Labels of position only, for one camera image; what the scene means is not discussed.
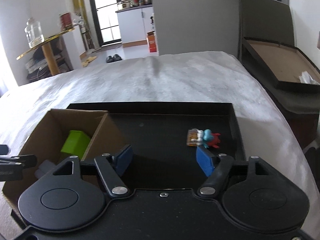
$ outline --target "black slippers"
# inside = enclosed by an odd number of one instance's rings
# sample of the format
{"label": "black slippers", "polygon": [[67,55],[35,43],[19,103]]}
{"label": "black slippers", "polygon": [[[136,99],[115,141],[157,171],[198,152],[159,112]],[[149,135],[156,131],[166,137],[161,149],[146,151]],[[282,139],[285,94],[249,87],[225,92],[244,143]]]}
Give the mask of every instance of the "black slippers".
{"label": "black slippers", "polygon": [[118,54],[114,54],[113,57],[111,57],[111,56],[107,57],[106,63],[120,61],[120,60],[122,60],[122,58]]}

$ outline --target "white bedsheet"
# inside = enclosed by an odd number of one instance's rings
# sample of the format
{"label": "white bedsheet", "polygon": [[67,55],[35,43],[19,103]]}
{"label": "white bedsheet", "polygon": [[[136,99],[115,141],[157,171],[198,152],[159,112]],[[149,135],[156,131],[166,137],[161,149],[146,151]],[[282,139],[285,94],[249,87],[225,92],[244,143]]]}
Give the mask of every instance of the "white bedsheet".
{"label": "white bedsheet", "polygon": [[233,103],[247,157],[262,157],[304,190],[311,207],[303,230],[320,239],[320,196],[296,138],[266,91],[224,52],[89,65],[21,86],[0,98],[0,144],[16,155],[49,109],[114,101]]}

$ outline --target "green box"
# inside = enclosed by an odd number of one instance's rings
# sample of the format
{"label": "green box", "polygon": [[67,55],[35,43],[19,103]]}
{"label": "green box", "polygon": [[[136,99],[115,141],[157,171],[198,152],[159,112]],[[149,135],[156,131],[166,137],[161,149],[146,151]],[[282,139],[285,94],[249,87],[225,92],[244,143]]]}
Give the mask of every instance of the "green box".
{"label": "green box", "polygon": [[90,140],[91,138],[83,131],[71,130],[61,149],[61,152],[76,155],[81,160],[90,143]]}

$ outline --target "translucent plastic object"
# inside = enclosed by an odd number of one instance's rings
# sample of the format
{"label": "translucent plastic object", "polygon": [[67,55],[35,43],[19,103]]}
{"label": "translucent plastic object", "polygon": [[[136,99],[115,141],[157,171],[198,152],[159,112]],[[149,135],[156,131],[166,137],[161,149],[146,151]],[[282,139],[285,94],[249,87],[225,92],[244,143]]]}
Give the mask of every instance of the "translucent plastic object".
{"label": "translucent plastic object", "polygon": [[39,21],[35,21],[33,18],[30,18],[24,31],[26,33],[30,48],[33,48],[44,41]]}

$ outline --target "tiled floor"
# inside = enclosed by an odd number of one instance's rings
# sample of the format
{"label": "tiled floor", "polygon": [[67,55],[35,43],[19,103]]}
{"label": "tiled floor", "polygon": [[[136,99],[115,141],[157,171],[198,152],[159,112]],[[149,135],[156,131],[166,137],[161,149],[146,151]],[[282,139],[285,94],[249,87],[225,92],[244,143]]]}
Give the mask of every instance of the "tiled floor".
{"label": "tiled floor", "polygon": [[106,58],[108,56],[113,56],[118,54],[122,59],[147,57],[147,56],[158,56],[157,52],[149,52],[148,45],[140,45],[134,47],[123,48],[122,46],[116,49],[109,49],[106,51],[95,52],[90,54],[90,57],[97,56],[97,58],[89,63],[88,66],[98,65],[101,63],[106,63]]}

